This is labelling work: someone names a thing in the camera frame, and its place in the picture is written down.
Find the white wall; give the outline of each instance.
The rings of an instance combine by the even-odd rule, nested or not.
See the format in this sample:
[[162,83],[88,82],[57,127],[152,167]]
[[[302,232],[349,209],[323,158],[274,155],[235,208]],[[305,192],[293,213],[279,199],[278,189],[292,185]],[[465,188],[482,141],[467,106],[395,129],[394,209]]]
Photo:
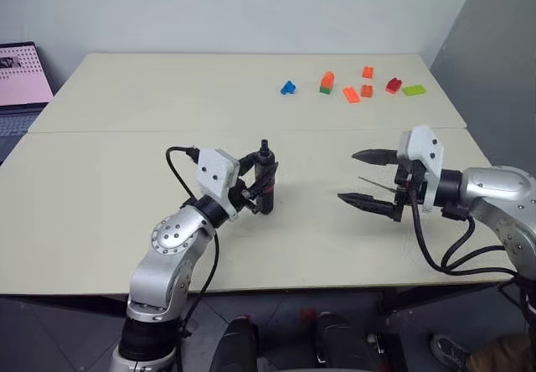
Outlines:
[[419,52],[431,65],[464,1],[0,0],[0,41],[35,41],[56,84],[91,51]]

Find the laptop keyboard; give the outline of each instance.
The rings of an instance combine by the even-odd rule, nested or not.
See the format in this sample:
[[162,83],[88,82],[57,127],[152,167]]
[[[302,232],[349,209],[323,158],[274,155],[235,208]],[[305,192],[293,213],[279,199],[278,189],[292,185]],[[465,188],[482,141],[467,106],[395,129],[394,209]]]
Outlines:
[[37,116],[37,114],[0,116],[0,137],[22,136],[28,131]]

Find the laptop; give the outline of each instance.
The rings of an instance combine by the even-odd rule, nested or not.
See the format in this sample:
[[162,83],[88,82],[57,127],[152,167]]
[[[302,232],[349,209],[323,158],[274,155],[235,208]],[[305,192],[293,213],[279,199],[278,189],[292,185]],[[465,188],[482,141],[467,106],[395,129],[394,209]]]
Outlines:
[[52,97],[35,44],[0,44],[0,163]]

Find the toy block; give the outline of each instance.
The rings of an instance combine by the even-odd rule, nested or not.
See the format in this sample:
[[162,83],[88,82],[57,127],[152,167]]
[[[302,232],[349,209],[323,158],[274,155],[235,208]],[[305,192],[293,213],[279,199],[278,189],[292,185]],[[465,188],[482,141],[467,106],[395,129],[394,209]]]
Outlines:
[[426,89],[422,85],[408,85],[402,89],[407,96],[417,96],[419,94],[425,94]]
[[333,82],[335,81],[335,75],[333,72],[326,72],[322,81],[320,82],[320,92],[324,94],[330,94],[333,89]]
[[363,73],[361,74],[361,77],[372,79],[374,77],[374,67],[373,66],[363,67]]
[[400,89],[401,86],[402,86],[402,80],[394,77],[393,79],[389,80],[389,83],[387,83],[387,85],[385,86],[385,91],[391,94],[395,94]]
[[343,94],[350,104],[361,101],[358,93],[353,89],[353,87],[344,87]]
[[281,94],[294,94],[296,91],[296,85],[294,85],[290,80],[288,80],[283,88],[281,89]]
[[361,86],[361,96],[362,97],[372,97],[373,89],[371,85],[362,85]]

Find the orange toy block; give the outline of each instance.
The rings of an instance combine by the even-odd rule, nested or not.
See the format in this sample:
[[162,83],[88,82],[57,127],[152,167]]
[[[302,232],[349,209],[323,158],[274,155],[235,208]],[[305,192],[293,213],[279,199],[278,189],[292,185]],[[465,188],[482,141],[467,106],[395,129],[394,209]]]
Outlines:
[[372,79],[374,77],[374,67],[373,66],[365,66],[365,67],[363,67],[363,73],[361,74],[361,77],[366,77],[367,79]]
[[361,99],[358,96],[358,93],[356,93],[353,87],[344,87],[343,94],[350,104],[361,101]]
[[333,82],[335,81],[335,75],[333,72],[326,72],[322,81],[320,82],[320,92],[324,94],[329,94],[332,92]]
[[373,93],[373,90],[372,90],[372,86],[371,85],[362,85],[361,86],[361,96],[362,97],[372,97],[372,93]]

